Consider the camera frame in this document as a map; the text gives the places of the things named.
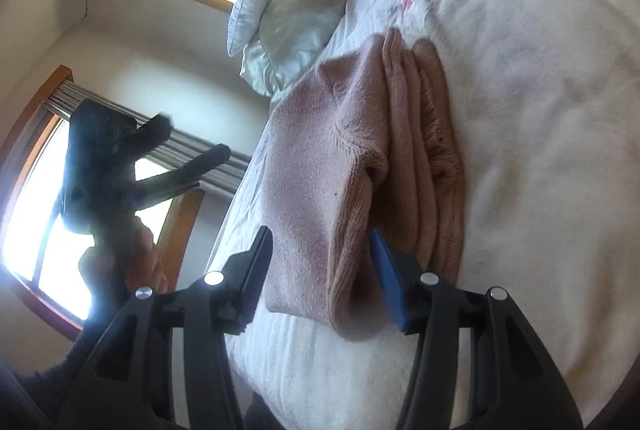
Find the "bed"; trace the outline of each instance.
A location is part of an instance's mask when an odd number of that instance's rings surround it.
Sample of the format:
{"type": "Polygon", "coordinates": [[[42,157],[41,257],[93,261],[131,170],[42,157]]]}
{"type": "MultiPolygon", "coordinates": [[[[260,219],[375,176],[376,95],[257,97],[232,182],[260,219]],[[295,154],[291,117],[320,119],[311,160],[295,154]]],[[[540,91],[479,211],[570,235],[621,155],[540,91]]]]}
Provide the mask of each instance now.
{"type": "MultiPolygon", "coordinates": [[[[640,353],[640,0],[348,0],[320,60],[390,26],[408,43],[430,38],[447,75],[466,172],[458,286],[508,289],[597,422],[640,353]]],[[[269,136],[267,125],[209,269],[262,223],[269,136]]],[[[260,301],[226,345],[284,428],[388,430],[416,342],[391,325],[347,342],[260,301]]],[[[452,427],[465,420],[464,334],[460,359],[452,427]]]]}

